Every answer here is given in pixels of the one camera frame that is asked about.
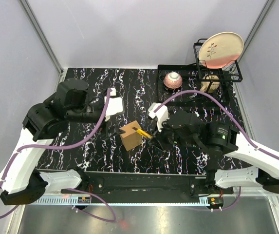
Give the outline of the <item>brown cardboard express box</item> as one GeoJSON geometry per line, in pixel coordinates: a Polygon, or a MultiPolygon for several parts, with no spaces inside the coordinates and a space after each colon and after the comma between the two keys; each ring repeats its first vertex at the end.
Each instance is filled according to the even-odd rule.
{"type": "Polygon", "coordinates": [[[133,128],[141,129],[141,126],[136,120],[128,123],[127,125],[119,129],[121,131],[124,131],[124,133],[120,134],[120,137],[126,151],[130,151],[142,144],[142,136],[133,128]]]}

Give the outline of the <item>yellow black utility knife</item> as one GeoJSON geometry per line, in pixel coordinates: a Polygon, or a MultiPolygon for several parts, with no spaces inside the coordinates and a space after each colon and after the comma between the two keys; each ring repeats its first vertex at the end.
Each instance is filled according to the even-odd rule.
{"type": "Polygon", "coordinates": [[[142,129],[137,129],[136,131],[137,131],[137,133],[139,133],[140,135],[142,135],[145,138],[149,138],[149,139],[152,138],[152,136],[150,134],[148,134],[147,132],[143,131],[142,129]]]}

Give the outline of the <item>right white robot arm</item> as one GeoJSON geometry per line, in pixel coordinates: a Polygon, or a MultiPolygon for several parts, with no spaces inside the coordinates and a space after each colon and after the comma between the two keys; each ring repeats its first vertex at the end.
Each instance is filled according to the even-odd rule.
{"type": "Polygon", "coordinates": [[[149,111],[156,119],[156,130],[150,145],[162,151],[173,146],[198,148],[210,156],[237,158],[250,167],[234,170],[212,170],[207,173],[205,189],[216,193],[229,187],[261,187],[279,194],[279,152],[268,147],[254,147],[256,142],[242,132],[221,122],[202,123],[195,114],[167,110],[149,111]]]}

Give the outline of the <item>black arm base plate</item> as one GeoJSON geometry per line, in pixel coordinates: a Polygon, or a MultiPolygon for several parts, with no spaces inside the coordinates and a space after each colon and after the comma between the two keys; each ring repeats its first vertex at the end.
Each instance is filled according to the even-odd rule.
{"type": "Polygon", "coordinates": [[[79,174],[83,179],[75,189],[94,194],[113,191],[179,191],[191,196],[233,193],[233,189],[219,188],[204,176],[83,171],[79,174]]]}

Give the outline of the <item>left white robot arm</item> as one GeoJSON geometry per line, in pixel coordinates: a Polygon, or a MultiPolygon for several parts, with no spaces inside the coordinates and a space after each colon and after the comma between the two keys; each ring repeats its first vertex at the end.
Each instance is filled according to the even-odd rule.
{"type": "Polygon", "coordinates": [[[115,88],[107,89],[103,97],[90,96],[88,89],[87,82],[80,79],[63,81],[51,96],[30,108],[13,154],[0,172],[4,205],[26,205],[44,194],[71,189],[83,193],[88,189],[88,177],[81,169],[54,173],[36,169],[44,151],[59,150],[52,142],[69,123],[93,123],[92,134],[102,130],[108,136],[106,123],[123,113],[123,99],[115,88]]]}

